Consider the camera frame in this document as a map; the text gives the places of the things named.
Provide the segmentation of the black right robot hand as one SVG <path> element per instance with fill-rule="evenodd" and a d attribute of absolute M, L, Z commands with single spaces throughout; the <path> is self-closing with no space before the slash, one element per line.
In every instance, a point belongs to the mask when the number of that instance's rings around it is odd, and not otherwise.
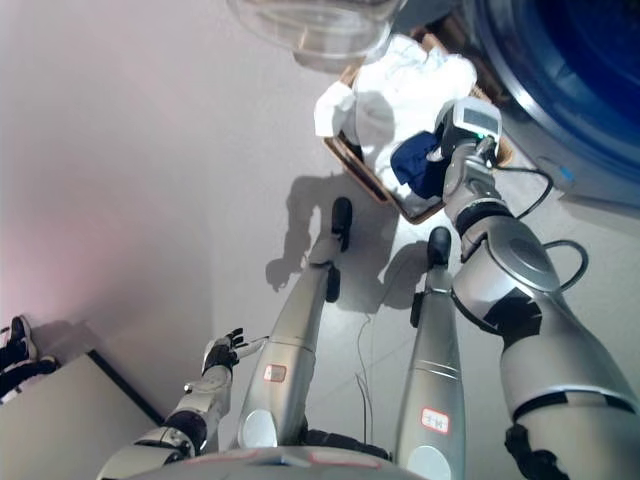
<path fill-rule="evenodd" d="M 493 138 L 497 155 L 502 136 L 501 113 L 492 103 L 477 97 L 451 100 L 437 116 L 434 135 L 441 159 L 449 159 L 460 142 L 479 142 L 485 137 Z"/>

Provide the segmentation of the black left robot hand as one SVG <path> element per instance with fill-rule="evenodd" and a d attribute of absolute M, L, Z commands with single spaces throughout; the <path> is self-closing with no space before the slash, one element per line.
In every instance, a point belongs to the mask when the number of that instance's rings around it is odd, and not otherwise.
<path fill-rule="evenodd" d="M 214 366 L 224 366 L 232 372 L 241 359 L 257 353 L 268 340 L 268 336 L 246 340 L 243 328 L 236 328 L 222 337 L 211 340 L 203 355 L 202 374 Z"/>

